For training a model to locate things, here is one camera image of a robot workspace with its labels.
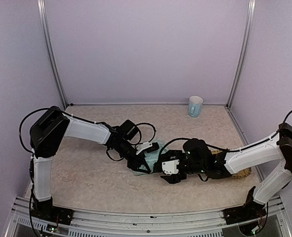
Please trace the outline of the mint green black umbrella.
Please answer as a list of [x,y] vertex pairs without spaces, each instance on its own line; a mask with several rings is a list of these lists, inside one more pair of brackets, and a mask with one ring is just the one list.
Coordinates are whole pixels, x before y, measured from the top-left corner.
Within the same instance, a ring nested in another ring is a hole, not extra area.
[[[164,146],[164,143],[160,140],[154,140],[152,144],[153,144],[152,147],[147,148],[148,150],[150,150],[150,152],[147,152],[146,151],[147,149],[141,152],[145,155],[145,161],[150,168],[149,174],[152,174],[155,172],[154,171],[155,163],[158,161],[160,150]],[[167,147],[164,148],[161,155],[165,154],[167,151],[168,151]],[[141,165],[140,169],[147,171],[145,165]],[[140,171],[133,171],[133,174],[134,176],[147,175],[147,173],[143,173]]]

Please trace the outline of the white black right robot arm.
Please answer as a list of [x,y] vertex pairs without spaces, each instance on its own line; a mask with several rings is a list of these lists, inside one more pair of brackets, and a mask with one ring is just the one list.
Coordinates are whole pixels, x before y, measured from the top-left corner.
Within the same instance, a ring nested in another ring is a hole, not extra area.
[[160,151],[154,171],[170,184],[186,179],[188,174],[205,174],[209,179],[223,179],[269,161],[278,160],[277,167],[250,190],[245,205],[265,205],[279,190],[292,181],[292,126],[279,125],[268,137],[236,150],[214,154],[201,139],[186,139],[182,150]]

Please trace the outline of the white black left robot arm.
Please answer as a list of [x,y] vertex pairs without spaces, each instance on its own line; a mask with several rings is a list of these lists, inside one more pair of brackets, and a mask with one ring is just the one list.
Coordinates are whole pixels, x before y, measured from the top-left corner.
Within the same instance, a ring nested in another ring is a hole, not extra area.
[[52,198],[50,180],[52,161],[66,137],[104,145],[125,159],[129,169],[138,172],[149,171],[145,156],[130,143],[138,132],[130,120],[126,120],[120,126],[111,126],[106,122],[72,116],[57,106],[43,108],[42,112],[43,115],[30,129],[34,162],[34,195],[38,201],[48,201]]

